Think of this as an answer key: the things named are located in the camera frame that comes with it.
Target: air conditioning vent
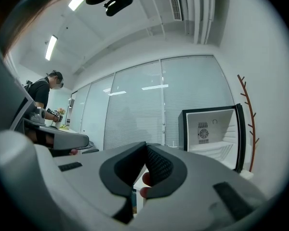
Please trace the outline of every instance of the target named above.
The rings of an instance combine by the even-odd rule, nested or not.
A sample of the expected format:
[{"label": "air conditioning vent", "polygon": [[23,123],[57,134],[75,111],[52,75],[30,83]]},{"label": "air conditioning vent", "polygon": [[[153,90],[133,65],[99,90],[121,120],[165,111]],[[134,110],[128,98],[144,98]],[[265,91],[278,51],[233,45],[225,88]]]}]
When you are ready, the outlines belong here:
[{"label": "air conditioning vent", "polygon": [[170,0],[171,2],[171,8],[173,13],[173,18],[176,21],[182,20],[182,14],[181,14],[181,6],[179,0]]}]

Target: window blinds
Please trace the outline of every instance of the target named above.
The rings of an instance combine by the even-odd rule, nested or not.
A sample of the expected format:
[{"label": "window blinds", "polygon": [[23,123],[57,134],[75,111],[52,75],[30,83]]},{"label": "window blinds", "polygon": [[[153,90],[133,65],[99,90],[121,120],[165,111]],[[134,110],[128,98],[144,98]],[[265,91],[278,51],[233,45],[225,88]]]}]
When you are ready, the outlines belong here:
[{"label": "window blinds", "polygon": [[113,78],[112,75],[91,84],[82,116],[81,133],[86,134],[100,151],[104,146],[105,120]]},{"label": "window blinds", "polygon": [[178,146],[182,110],[234,105],[228,83],[213,56],[162,60],[165,100],[165,144]]},{"label": "window blinds", "polygon": [[89,87],[90,84],[83,88],[80,88],[74,101],[69,128],[77,133],[80,132],[82,112],[87,99]]},{"label": "window blinds", "polygon": [[161,143],[161,68],[158,61],[115,74],[105,124],[104,149],[133,142]]}]

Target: brown coat rack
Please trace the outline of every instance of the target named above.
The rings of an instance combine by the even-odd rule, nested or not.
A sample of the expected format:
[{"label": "brown coat rack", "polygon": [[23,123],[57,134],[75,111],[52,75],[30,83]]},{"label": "brown coat rack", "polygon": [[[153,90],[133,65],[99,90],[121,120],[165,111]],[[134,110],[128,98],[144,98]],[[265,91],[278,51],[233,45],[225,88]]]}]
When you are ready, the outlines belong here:
[{"label": "brown coat rack", "polygon": [[250,109],[251,124],[249,124],[249,126],[252,128],[252,131],[250,131],[250,133],[252,134],[252,155],[251,155],[251,162],[250,162],[250,172],[251,172],[252,165],[254,163],[254,158],[255,158],[256,143],[259,141],[259,138],[256,140],[256,127],[255,127],[256,113],[253,113],[253,111],[252,111],[250,98],[249,98],[249,95],[248,95],[247,90],[246,90],[246,81],[243,83],[243,80],[245,77],[241,78],[240,75],[237,75],[237,77],[239,78],[239,81],[240,81],[242,88],[244,90],[244,94],[241,93],[241,95],[246,97],[247,102],[245,102],[245,103],[249,106],[249,109]]}]

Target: fluorescent light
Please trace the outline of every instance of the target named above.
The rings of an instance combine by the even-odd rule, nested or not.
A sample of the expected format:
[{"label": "fluorescent light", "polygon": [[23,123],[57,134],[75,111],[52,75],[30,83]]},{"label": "fluorescent light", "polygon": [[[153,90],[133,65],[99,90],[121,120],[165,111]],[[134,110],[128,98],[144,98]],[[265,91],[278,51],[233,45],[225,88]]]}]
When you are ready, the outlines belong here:
[{"label": "fluorescent light", "polygon": [[110,92],[110,88],[103,90],[103,92]]},{"label": "fluorescent light", "polygon": [[46,56],[45,58],[50,61],[50,57],[52,56],[52,52],[53,52],[53,48],[54,48],[54,45],[56,44],[57,42],[57,37],[52,35],[52,37],[50,38],[49,40],[49,44],[48,44],[48,48],[47,48],[47,51],[46,51]]},{"label": "fluorescent light", "polygon": [[68,6],[71,8],[72,11],[75,11],[75,9],[78,8],[78,6],[81,5],[83,1],[84,0],[72,0]]},{"label": "fluorescent light", "polygon": [[150,90],[150,89],[157,89],[157,88],[164,88],[164,87],[168,87],[168,84],[167,85],[152,86],[152,87],[142,87],[142,90]]},{"label": "fluorescent light", "polygon": [[108,94],[108,95],[113,96],[113,95],[119,95],[119,94],[124,94],[124,93],[126,93],[126,91],[113,92],[113,93]]}]

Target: black rubber pad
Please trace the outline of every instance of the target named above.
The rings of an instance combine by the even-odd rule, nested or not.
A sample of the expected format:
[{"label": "black rubber pad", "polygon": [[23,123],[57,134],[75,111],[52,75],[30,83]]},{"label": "black rubber pad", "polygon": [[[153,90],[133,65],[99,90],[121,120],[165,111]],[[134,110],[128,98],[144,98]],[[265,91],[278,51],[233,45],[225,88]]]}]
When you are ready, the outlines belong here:
[{"label": "black rubber pad", "polygon": [[80,162],[75,162],[75,163],[71,163],[71,164],[64,164],[64,165],[60,165],[58,166],[59,169],[64,172],[64,171],[68,171],[68,170],[71,170],[71,169],[75,169],[75,168],[78,168],[78,167],[81,167],[82,164]]},{"label": "black rubber pad", "polygon": [[218,183],[213,186],[232,217],[239,221],[253,212],[251,206],[229,185],[228,182]]}]

